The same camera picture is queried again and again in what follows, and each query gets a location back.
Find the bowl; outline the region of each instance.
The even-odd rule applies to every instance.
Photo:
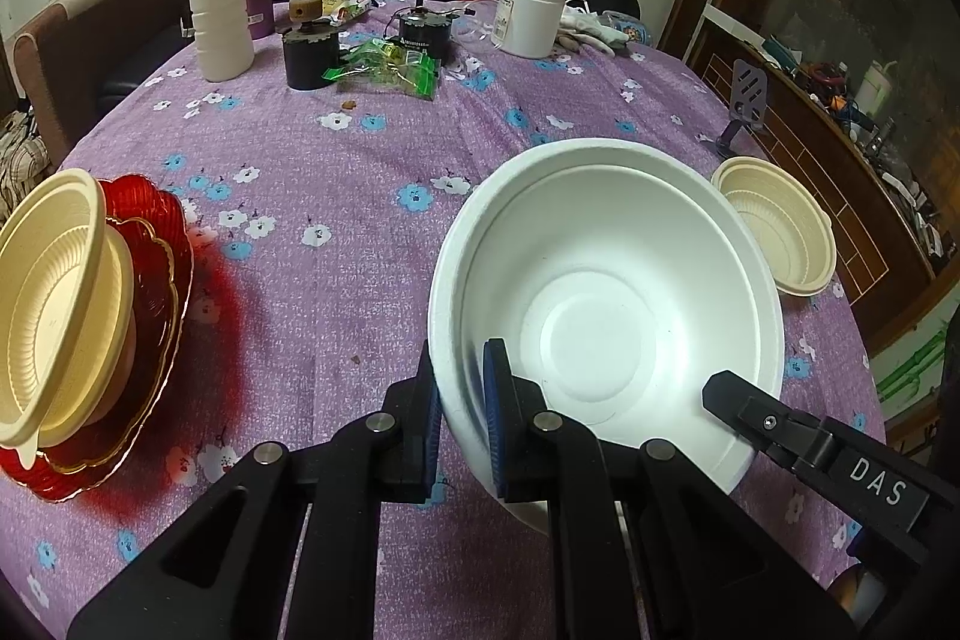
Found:
[[[597,437],[672,441],[724,491],[752,449],[700,401],[731,369],[781,391],[784,327],[760,247],[707,180],[654,148],[578,139],[521,153],[467,199],[440,249],[428,339],[448,426],[491,494],[482,353]],[[546,531],[541,503],[508,509]]]
[[[126,339],[133,262],[104,209],[88,172],[66,170],[0,231],[0,445],[25,469],[83,426]]]
[[[776,287],[794,296],[822,292],[837,266],[830,218],[810,191],[758,158],[731,158],[710,180],[757,238]]]

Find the white plastic bottle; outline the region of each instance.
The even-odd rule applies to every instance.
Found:
[[[197,61],[209,82],[240,76],[253,63],[247,0],[190,0]]]

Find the brown chair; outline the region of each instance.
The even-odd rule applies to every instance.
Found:
[[[13,66],[54,166],[99,121],[104,78],[187,12],[187,0],[59,0],[20,30]]]

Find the floral tablecloth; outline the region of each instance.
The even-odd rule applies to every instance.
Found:
[[[344,39],[381,32],[397,6]],[[654,49],[541,61],[474,49],[457,68],[432,102],[295,92],[272,36],[247,73],[211,86],[191,46],[70,154],[66,167],[142,172],[174,191],[198,268],[174,375],[112,480],[57,506],[0,480],[0,568],[57,637],[239,455],[266,439],[324,441],[413,374],[446,229],[508,158],[610,136],[707,177],[719,163],[697,138],[723,129],[725,107]],[[782,304],[784,401],[882,438],[840,284]],[[850,563],[851,520],[766,458],[733,496],[821,584]],[[431,499],[385,507],[377,569],[378,638],[553,636],[546,539],[485,493],[447,432]]]

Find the beige bowl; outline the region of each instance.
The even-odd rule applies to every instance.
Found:
[[[812,296],[829,285],[837,265],[830,219],[795,177],[738,157],[723,162],[710,181],[757,238],[778,289]]]
[[[97,408],[130,327],[133,261],[88,172],[59,172],[14,211],[0,280],[0,446],[29,469]]]

